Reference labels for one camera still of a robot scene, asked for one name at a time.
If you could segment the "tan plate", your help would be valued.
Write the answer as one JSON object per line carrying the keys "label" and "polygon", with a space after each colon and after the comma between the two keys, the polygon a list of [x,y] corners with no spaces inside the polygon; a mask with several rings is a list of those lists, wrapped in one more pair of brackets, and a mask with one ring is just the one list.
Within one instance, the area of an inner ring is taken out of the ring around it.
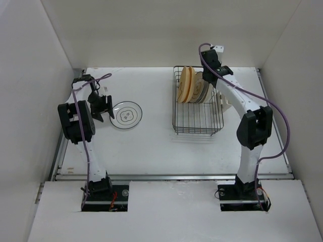
{"label": "tan plate", "polygon": [[186,102],[190,102],[190,100],[194,94],[195,83],[196,83],[196,80],[195,80],[196,72],[193,67],[189,67],[189,73],[190,73],[190,88],[189,88]]}
{"label": "tan plate", "polygon": [[192,67],[183,67],[180,75],[177,101],[187,103],[192,96]]}

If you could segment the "cream plate with drawing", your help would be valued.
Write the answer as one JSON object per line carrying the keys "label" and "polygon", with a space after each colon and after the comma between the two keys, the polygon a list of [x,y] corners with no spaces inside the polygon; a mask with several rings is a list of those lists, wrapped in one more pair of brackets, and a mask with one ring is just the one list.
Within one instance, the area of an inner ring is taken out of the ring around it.
{"label": "cream plate with drawing", "polygon": [[195,74],[195,87],[190,103],[198,103],[202,99],[203,89],[204,79],[202,77],[202,72],[198,72]]}

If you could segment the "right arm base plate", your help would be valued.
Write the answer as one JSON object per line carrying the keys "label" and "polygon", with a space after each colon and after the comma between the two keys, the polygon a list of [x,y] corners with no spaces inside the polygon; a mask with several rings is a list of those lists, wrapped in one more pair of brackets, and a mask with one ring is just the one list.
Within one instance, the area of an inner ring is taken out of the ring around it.
{"label": "right arm base plate", "polygon": [[236,211],[264,211],[268,212],[272,206],[270,198],[262,187],[255,191],[241,193],[235,184],[219,184],[218,190],[214,196],[220,201],[220,210],[222,212]]}

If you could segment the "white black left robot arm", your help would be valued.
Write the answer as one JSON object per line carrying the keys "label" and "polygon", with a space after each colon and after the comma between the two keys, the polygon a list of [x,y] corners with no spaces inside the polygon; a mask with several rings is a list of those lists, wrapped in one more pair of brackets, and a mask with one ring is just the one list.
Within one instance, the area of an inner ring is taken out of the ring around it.
{"label": "white black left robot arm", "polygon": [[82,189],[87,198],[109,199],[113,185],[107,170],[94,151],[95,120],[103,122],[103,113],[115,118],[112,97],[99,95],[100,81],[111,77],[108,73],[96,79],[90,74],[75,78],[69,98],[58,105],[64,136],[74,144],[87,166],[86,185]]}

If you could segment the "white plate teal band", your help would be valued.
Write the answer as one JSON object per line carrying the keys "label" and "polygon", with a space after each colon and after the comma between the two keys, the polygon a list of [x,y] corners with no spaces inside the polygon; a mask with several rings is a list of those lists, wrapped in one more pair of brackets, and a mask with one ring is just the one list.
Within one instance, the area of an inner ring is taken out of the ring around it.
{"label": "white plate teal band", "polygon": [[203,88],[203,95],[199,103],[209,102],[212,96],[212,91],[213,91],[213,85],[205,81],[204,88]]}

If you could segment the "tan plate front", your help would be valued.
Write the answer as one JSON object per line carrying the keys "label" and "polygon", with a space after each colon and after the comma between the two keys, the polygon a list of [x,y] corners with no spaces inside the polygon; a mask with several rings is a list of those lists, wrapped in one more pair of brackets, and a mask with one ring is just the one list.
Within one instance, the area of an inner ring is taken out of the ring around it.
{"label": "tan plate front", "polygon": [[183,67],[180,75],[177,101],[187,103],[192,96],[192,67]]}

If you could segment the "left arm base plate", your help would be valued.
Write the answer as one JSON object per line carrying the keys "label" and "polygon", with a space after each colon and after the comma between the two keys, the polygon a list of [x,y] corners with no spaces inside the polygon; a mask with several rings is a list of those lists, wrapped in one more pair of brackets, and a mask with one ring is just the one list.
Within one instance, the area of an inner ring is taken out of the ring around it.
{"label": "left arm base plate", "polygon": [[127,212],[129,199],[129,185],[113,185],[110,194],[88,194],[83,196],[82,212]]}

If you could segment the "white plate teal rim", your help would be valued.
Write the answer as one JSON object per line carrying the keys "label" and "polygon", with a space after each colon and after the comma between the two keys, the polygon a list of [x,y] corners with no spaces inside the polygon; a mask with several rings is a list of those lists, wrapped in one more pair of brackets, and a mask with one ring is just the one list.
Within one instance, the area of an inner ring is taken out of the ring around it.
{"label": "white plate teal rim", "polygon": [[110,117],[111,124],[118,129],[128,130],[137,126],[142,120],[142,108],[133,101],[123,101],[113,107],[115,118]]}

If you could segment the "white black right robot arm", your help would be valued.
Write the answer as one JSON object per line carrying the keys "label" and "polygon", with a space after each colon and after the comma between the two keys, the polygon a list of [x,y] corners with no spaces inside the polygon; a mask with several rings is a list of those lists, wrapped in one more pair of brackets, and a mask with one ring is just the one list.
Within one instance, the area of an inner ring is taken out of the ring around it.
{"label": "white black right robot arm", "polygon": [[202,51],[202,77],[220,91],[240,117],[236,136],[241,145],[240,166],[235,178],[234,193],[238,200],[256,200],[258,160],[272,133],[273,111],[260,106],[240,85],[228,66],[221,66],[215,49]]}

